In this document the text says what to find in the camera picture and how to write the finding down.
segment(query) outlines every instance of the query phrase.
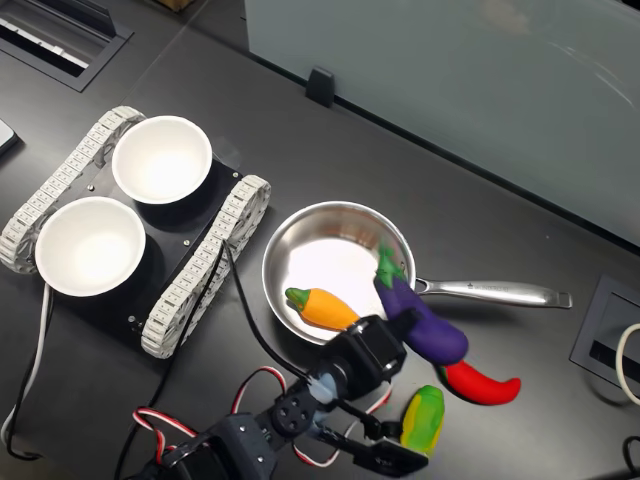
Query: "stainless steel pan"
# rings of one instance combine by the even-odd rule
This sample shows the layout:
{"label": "stainless steel pan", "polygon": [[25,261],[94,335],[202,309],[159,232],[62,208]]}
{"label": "stainless steel pan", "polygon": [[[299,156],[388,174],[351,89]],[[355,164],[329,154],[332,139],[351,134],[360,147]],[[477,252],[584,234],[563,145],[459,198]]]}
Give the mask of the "stainless steel pan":
{"label": "stainless steel pan", "polygon": [[296,335],[316,344],[336,332],[309,325],[287,304],[289,287],[322,288],[346,302],[358,315],[384,310],[373,287],[380,243],[395,251],[407,281],[420,295],[475,298],[525,307],[570,308],[571,295],[545,287],[494,281],[431,281],[416,278],[411,249],[383,215],[363,205],[325,202],[300,210],[284,221],[269,241],[262,263],[264,291],[280,321]]}

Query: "red pepper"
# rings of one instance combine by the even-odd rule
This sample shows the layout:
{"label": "red pepper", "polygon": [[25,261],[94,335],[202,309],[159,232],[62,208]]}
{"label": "red pepper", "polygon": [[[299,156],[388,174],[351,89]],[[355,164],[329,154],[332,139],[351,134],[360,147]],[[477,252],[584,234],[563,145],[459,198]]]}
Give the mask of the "red pepper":
{"label": "red pepper", "polygon": [[482,405],[502,405],[513,401],[520,392],[519,378],[498,382],[483,375],[464,361],[443,368],[449,386],[472,402]]}

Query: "black table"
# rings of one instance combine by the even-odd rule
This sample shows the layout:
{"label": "black table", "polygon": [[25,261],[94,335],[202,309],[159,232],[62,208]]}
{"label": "black table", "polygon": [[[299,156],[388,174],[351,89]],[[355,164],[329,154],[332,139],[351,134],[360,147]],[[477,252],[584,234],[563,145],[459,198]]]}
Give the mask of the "black table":
{"label": "black table", "polygon": [[[623,398],[621,391],[586,375],[568,358],[600,275],[640,290],[640,259],[346,110],[312,103],[299,86],[215,39],[216,31],[210,30],[215,4],[181,31],[130,91],[124,84],[133,85],[136,74],[129,69],[139,66],[134,57],[142,58],[144,51],[148,59],[158,46],[140,32],[139,43],[125,47],[121,63],[106,72],[122,79],[122,85],[97,80],[78,96],[0,55],[0,112],[27,142],[0,160],[2,219],[122,98],[148,116],[188,117],[211,139],[224,139],[238,150],[240,171],[273,186],[271,207],[240,258],[240,275],[268,341],[301,366],[312,365],[317,350],[271,314],[260,270],[273,231],[312,203],[349,200],[379,210],[402,230],[418,273],[427,278],[524,281],[573,294],[570,311],[429,300],[465,331],[471,363],[498,379],[520,376],[523,388],[512,404],[491,408],[445,393],[447,414],[436,455],[416,477],[586,479],[622,469],[620,445],[626,436],[638,434],[640,409],[603,402],[594,389],[613,400]],[[143,8],[139,2],[131,5]],[[155,13],[157,21],[170,21],[163,12]],[[171,25],[175,34],[180,27]],[[36,87],[60,96],[39,99]],[[95,101],[104,92],[110,92],[107,98]],[[46,105],[38,102],[45,100],[66,113],[55,124],[34,125]],[[35,345],[41,287],[35,277],[0,269],[0,361],[17,368],[0,374],[2,412],[12,405]],[[54,322],[41,373],[24,404],[20,435],[80,478],[110,478],[130,413],[151,395],[161,369],[82,319],[58,311]],[[186,344],[159,407],[205,428],[228,412],[248,374],[271,364],[251,336],[228,282]],[[425,384],[439,385],[433,369],[411,354],[381,416],[399,417]],[[257,380],[243,409],[257,413],[277,393],[270,379]],[[337,415],[335,425],[345,424],[346,418]],[[153,446],[151,436],[142,432],[128,472],[149,457]],[[307,448],[318,459],[328,453],[323,447]],[[379,478],[353,467],[346,455],[322,470],[282,452],[276,478],[302,475]]]}

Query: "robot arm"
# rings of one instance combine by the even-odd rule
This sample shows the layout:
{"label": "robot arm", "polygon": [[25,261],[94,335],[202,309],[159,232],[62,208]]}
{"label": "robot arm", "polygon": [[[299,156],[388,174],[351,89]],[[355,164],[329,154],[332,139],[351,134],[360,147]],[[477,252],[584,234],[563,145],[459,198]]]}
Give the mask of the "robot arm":
{"label": "robot arm", "polygon": [[[267,480],[275,469],[277,452],[296,437],[308,434],[353,456],[354,464],[390,477],[401,477],[428,464],[428,457],[397,441],[396,422],[379,422],[351,407],[353,400],[388,382],[402,368],[406,351],[402,338],[416,317],[407,311],[391,322],[377,316],[358,320],[326,344],[316,368],[295,383],[273,406],[257,416],[228,415],[195,438],[149,464],[136,480]],[[356,415],[365,445],[323,425],[335,408]]]}

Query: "purple eggplant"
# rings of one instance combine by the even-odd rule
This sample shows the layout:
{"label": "purple eggplant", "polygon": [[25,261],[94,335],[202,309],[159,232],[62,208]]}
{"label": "purple eggplant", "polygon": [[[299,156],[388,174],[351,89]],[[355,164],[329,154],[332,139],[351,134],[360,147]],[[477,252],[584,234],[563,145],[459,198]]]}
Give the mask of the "purple eggplant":
{"label": "purple eggplant", "polygon": [[436,365],[452,365],[464,358],[469,341],[464,333],[438,318],[404,279],[404,272],[391,260],[392,251],[381,249],[374,286],[391,321],[401,312],[414,309],[418,321],[404,339],[413,351]]}

